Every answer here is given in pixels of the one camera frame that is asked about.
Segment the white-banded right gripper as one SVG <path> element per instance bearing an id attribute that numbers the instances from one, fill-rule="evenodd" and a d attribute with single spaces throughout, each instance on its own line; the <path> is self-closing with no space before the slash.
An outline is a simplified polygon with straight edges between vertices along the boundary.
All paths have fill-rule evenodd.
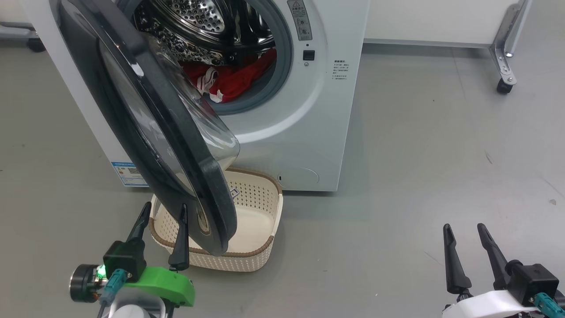
<path id="1" fill-rule="evenodd" d="M 478 223 L 478 234 L 492 268 L 494 290 L 461 300 L 443 310 L 444 318 L 508 318 L 520 313 L 537 312 L 533 305 L 523 306 L 506 291 L 510 276 L 506 272 L 507 260 L 490 235 L 486 225 Z M 456 238 L 450 224 L 443 226 L 444 269 L 446 290 L 454 295 L 470 295 L 470 279 L 465 275 L 456 251 Z"/>

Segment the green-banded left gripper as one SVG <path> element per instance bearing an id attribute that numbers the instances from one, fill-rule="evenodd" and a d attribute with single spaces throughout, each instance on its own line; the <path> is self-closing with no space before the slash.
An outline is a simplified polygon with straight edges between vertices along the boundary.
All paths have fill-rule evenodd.
<path id="1" fill-rule="evenodd" d="M 146 202 L 136 219 L 127 243 L 143 240 L 143 234 L 149 225 L 151 202 Z M 194 306 L 196 291 L 187 276 L 174 271 L 183 271 L 189 268 L 189 227 L 188 211 L 184 204 L 179 214 L 178 231 L 175 247 L 168 258 L 169 270 L 148 266 L 141 274 L 139 280 L 131 280 L 131 274 L 123 269 L 118 269 L 113 274 L 105 265 L 79 265 L 73 272 L 69 281 L 69 295 L 73 302 L 95 303 L 100 299 L 109 305 L 117 299 L 118 292 L 126 288 L 133 288 L 156 296 L 177 307 Z"/>

